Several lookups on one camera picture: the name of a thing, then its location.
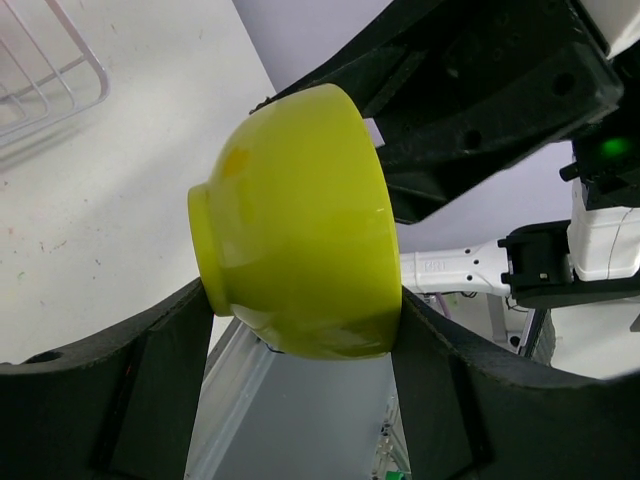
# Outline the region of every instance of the white surface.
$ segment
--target white surface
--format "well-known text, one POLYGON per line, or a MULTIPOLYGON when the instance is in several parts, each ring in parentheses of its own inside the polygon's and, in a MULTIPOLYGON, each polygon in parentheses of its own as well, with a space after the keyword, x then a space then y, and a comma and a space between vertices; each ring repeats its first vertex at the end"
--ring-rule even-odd
MULTIPOLYGON (((494 331, 492 328, 491 315, 487 295, 479 294, 474 298, 466 298, 461 294, 445 295, 445 301, 451 310, 453 321, 472 332, 494 341, 494 331)), ((509 310, 506 303, 504 305, 504 320, 507 333, 522 332, 527 321, 527 314, 520 309, 509 310)))
POLYGON ((507 251, 496 240, 468 248, 400 255, 402 284, 416 293, 480 292, 506 297, 507 251))
POLYGON ((622 53, 640 39, 640 0, 581 0, 611 51, 622 53))
POLYGON ((556 351, 551 364, 594 378, 640 369, 640 333, 629 332, 638 314, 640 305, 632 302, 554 310, 556 351))
POLYGON ((272 87, 231 0, 65 0, 111 96, 0 150, 0 361, 144 310, 198 275, 189 187, 272 87))
POLYGON ((579 179, 573 182, 573 213, 567 231, 571 261, 585 281, 629 278, 640 268, 640 210, 587 211, 579 179))

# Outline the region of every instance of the metal frame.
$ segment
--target metal frame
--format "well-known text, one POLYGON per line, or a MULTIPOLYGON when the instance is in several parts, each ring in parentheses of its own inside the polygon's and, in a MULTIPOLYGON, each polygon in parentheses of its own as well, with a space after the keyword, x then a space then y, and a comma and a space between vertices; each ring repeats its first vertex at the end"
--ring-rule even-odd
POLYGON ((234 319, 207 359, 187 460, 187 478, 212 478, 273 359, 265 344, 234 319))
POLYGON ((20 12, 21 8, 25 8, 23 2, 15 2, 14 4, 12 0, 1 0, 1 3, 5 6, 10 13, 10 17, 13 19, 11 25, 13 25, 18 31, 21 31, 26 38, 29 39, 31 42, 30 47, 34 48, 38 52, 40 60, 44 62, 43 64, 47 65, 51 73, 37 79, 33 78, 33 75, 30 73, 30 68, 33 66, 25 63, 25 59, 21 58, 21 52, 13 50, 10 47, 9 42, 6 40, 5 36, 9 32, 6 30, 0 32, 0 50, 4 50, 7 53, 13 65, 12 68, 10 67, 6 69, 3 72, 3 75, 0 76, 0 94, 4 92, 4 94, 0 96, 0 105, 11 105, 21 114, 21 116, 13 122, 0 123, 0 147, 86 110, 87 108, 102 102, 109 95, 110 86, 107 72, 96 58, 91 48, 89 48, 82 35, 78 32, 73 21, 56 0, 41 1, 43 1, 53 13, 54 17, 52 19, 56 19, 66 30, 69 38, 77 47, 80 56, 66 65, 57 66, 51 56, 52 51, 55 52, 56 46, 43 45, 41 41, 38 41, 36 38, 37 35, 34 33, 32 26, 27 20, 25 20, 20 12), (84 63, 90 65, 95 72, 96 80, 99 82, 100 91, 95 99, 82 103, 77 98, 72 87, 65 80, 64 74, 84 63), (17 90, 11 90, 3 85, 2 78, 5 75, 16 74, 26 81, 26 86, 17 90), (45 94, 42 87, 53 81, 57 82, 59 88, 56 88, 54 94, 45 94), (29 108, 23 105, 23 101, 21 100, 31 92, 35 92, 37 94, 41 104, 39 113, 38 111, 30 111, 29 108), (62 105, 61 100, 57 98, 60 95, 70 102, 71 107, 61 111, 54 111, 54 105, 62 105))

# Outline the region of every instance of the black bracket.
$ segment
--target black bracket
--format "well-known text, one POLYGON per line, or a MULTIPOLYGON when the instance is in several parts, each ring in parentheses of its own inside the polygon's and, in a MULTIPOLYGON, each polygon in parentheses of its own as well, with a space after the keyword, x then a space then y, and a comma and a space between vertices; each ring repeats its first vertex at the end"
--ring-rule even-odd
POLYGON ((0 365, 0 478, 182 478, 212 321, 198 279, 91 337, 0 365))
POLYGON ((614 66, 625 81, 619 109, 573 138, 575 162, 560 171, 565 181, 580 178, 587 210, 640 207, 640 44, 614 66))
POLYGON ((375 120, 394 216, 414 223, 617 108, 623 84, 577 3, 394 0, 259 107, 340 86, 375 120))
POLYGON ((550 309, 640 295, 640 273, 631 278, 583 282, 569 262, 569 221, 514 230, 498 245, 507 249, 511 271, 502 275, 518 305, 550 309))

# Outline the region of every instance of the cable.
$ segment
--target cable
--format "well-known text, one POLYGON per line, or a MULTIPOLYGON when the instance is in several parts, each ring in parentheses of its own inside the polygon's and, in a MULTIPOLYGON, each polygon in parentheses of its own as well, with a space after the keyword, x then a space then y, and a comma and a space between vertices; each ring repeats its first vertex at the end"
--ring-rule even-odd
POLYGON ((442 314, 445 317, 447 317, 449 320, 451 320, 452 319, 451 310, 449 310, 449 306, 447 305, 446 300, 444 299, 441 293, 436 293, 435 296, 436 296, 436 300, 438 301, 438 304, 440 305, 440 308, 442 309, 442 314))
POLYGON ((284 354, 284 352, 281 352, 280 350, 276 350, 275 348, 273 348, 271 345, 269 345, 269 344, 268 344, 268 343, 266 343, 266 342, 265 342, 265 345, 267 346, 267 349, 268 349, 270 352, 284 354))
MULTIPOLYGON (((446 297, 448 295, 462 295, 465 298, 476 298, 476 296, 478 295, 478 292, 440 292, 441 295, 443 297, 446 297)), ((422 295, 423 297, 430 297, 431 295, 434 295, 433 293, 421 293, 420 295, 422 295)))
POLYGON ((529 310, 523 310, 521 308, 518 308, 517 305, 511 305, 511 303, 509 302, 509 299, 511 298, 511 296, 508 297, 504 297, 504 303, 507 306, 508 310, 513 310, 514 312, 518 312, 518 313, 529 313, 529 310))

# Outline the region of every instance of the white floor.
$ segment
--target white floor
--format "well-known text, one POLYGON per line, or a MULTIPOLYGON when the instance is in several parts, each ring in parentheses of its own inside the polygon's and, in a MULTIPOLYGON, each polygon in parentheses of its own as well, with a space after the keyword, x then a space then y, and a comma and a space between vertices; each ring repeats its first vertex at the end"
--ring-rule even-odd
MULTIPOLYGON (((454 321, 491 340, 491 320, 484 295, 447 296, 454 321)), ((552 366, 593 378, 610 378, 640 369, 640 333, 630 327, 640 303, 619 301, 554 310, 556 350, 552 366)), ((505 309, 507 330, 522 330, 526 315, 505 309)))
MULTIPOLYGON (((61 3, 112 92, 0 150, 0 362, 100 331, 196 278, 187 190, 273 92, 231 0, 61 3)), ((46 44, 47 25, 36 31, 46 44)))

